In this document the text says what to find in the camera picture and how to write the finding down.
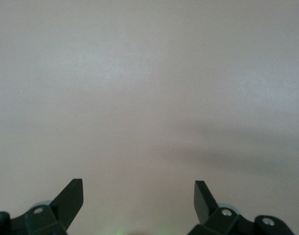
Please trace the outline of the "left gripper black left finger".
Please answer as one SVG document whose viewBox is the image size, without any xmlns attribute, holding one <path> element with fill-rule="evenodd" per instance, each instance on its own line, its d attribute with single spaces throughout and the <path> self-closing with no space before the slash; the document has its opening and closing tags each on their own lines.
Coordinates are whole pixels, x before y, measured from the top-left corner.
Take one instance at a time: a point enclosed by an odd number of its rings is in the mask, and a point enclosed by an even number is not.
<svg viewBox="0 0 299 235">
<path fill-rule="evenodd" d="M 36 205 L 16 218 L 0 211 L 0 235 L 66 235 L 83 203 L 83 181 L 72 179 L 48 205 Z"/>
</svg>

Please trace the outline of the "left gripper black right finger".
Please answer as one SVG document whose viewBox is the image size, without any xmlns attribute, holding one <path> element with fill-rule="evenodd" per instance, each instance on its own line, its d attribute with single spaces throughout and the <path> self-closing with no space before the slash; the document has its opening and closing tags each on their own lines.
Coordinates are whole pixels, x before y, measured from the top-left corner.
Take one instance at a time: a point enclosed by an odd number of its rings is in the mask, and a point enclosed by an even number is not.
<svg viewBox="0 0 299 235">
<path fill-rule="evenodd" d="M 291 235 L 293 231 L 277 217 L 259 215 L 253 222 L 228 207 L 218 205 L 204 181 L 194 185 L 194 209 L 199 224 L 190 235 Z"/>
</svg>

